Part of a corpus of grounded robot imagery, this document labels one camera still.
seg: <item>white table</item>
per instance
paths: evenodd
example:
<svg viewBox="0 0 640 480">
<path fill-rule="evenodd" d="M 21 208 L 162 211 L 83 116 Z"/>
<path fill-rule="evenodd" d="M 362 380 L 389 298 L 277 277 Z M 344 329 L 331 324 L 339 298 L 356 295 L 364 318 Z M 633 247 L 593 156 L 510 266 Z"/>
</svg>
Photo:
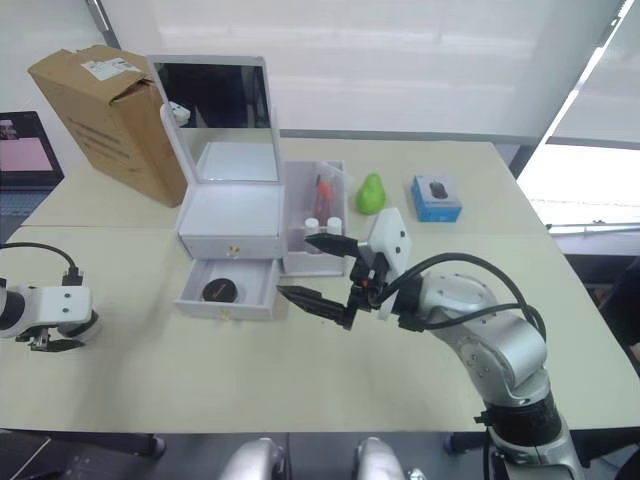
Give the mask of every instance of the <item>white table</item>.
<svg viewBox="0 0 640 480">
<path fill-rule="evenodd" d="M 505 163 L 488 143 L 365 140 L 281 140 L 284 160 L 343 160 L 355 192 L 367 174 L 382 177 L 387 201 L 401 209 L 411 230 L 432 233 L 544 233 Z M 417 173 L 447 173 L 463 209 L 454 224 L 425 224 L 409 194 Z M 30 226 L 172 228 L 179 207 L 168 208 L 88 167 L 65 178 L 29 217 Z M 359 227 L 358 217 L 349 219 Z M 365 234 L 362 230 L 354 232 Z"/>
<path fill-rule="evenodd" d="M 303 157 L 305 142 L 287 141 L 287 155 Z M 316 159 L 335 159 L 341 152 L 356 176 L 379 168 L 390 203 L 401 209 L 412 236 L 411 263 L 464 251 L 503 268 L 521 287 L 545 318 L 547 367 L 571 428 L 640 425 L 635 373 L 492 147 L 323 142 L 308 144 Z M 415 171 L 390 168 L 401 161 L 389 163 L 393 151 Z M 436 171 L 458 183 L 464 210 L 457 224 L 415 221 L 404 185 L 392 181 Z M 479 182 L 487 188 L 476 190 Z M 491 189 L 502 197 L 489 195 Z M 50 207 L 39 210 L 41 219 Z M 140 218 L 141 225 L 131 228 L 96 216 L 107 225 L 29 226 L 14 235 L 12 240 L 50 243 L 74 257 L 86 272 L 104 329 L 92 345 L 59 355 L 0 342 L 0 425 L 132 432 L 478 429 L 473 416 L 483 406 L 453 352 L 428 333 L 399 329 L 394 320 L 359 313 L 346 332 L 282 298 L 273 322 L 182 316 L 172 300 L 189 259 L 175 241 L 172 222 L 158 227 L 159 218 L 147 226 Z M 352 213 L 350 233 L 365 235 L 365 223 Z M 54 285 L 63 268 L 47 252 L 0 255 L 0 272 L 11 284 Z M 473 266 L 443 269 L 479 276 L 499 300 L 510 300 L 497 281 Z M 345 278 L 287 282 L 339 301 L 349 285 Z"/>
</svg>

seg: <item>small blue box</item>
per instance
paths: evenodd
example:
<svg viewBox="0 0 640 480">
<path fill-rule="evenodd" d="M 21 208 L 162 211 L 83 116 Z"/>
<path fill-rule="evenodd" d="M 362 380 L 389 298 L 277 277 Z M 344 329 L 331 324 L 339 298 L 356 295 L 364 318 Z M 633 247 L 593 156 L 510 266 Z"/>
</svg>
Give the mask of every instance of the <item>small blue box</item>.
<svg viewBox="0 0 640 480">
<path fill-rule="evenodd" d="M 411 195 L 421 222 L 455 222 L 462 205 L 446 175 L 416 175 Z"/>
</svg>

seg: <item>sticker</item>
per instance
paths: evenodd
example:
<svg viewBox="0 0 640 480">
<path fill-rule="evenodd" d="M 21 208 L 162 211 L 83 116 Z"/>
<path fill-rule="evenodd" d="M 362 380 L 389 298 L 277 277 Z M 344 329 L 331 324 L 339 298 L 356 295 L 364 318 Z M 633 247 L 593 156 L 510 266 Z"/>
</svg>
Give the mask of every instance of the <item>sticker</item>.
<svg viewBox="0 0 640 480">
<path fill-rule="evenodd" d="M 133 65 L 131 65 L 129 62 L 127 62 L 126 60 L 122 59 L 122 58 L 114 58 L 113 60 L 107 60 L 104 63 L 110 63 L 111 65 L 113 65 L 114 67 L 125 71 L 125 70 L 129 70 L 130 72 L 139 72 L 140 69 L 138 67 L 135 67 Z"/>
<path fill-rule="evenodd" d="M 127 61 L 122 58 L 114 58 L 111 60 L 106 60 L 104 62 L 86 62 L 83 63 L 82 66 L 87 69 L 87 71 L 96 77 L 101 82 L 107 80 L 111 77 L 115 77 L 116 75 L 131 71 L 131 72 L 139 72 L 140 69 L 134 67 Z"/>
</svg>

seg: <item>mirror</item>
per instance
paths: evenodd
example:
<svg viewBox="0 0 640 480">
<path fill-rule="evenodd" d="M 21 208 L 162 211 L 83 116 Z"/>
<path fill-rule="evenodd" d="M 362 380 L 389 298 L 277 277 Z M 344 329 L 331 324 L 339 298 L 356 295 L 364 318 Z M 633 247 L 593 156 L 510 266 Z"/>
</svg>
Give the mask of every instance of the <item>mirror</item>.
<svg viewBox="0 0 640 480">
<path fill-rule="evenodd" d="M 154 66 L 199 180 L 278 180 L 261 66 Z"/>
</svg>

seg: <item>laptop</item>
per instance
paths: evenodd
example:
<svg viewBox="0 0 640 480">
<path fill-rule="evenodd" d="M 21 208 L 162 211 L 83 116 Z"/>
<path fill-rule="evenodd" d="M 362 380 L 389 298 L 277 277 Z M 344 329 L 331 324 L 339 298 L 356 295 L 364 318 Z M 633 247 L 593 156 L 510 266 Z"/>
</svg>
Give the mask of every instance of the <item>laptop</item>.
<svg viewBox="0 0 640 480">
<path fill-rule="evenodd" d="M 0 113 L 0 242 L 63 178 L 38 114 Z"/>
</svg>

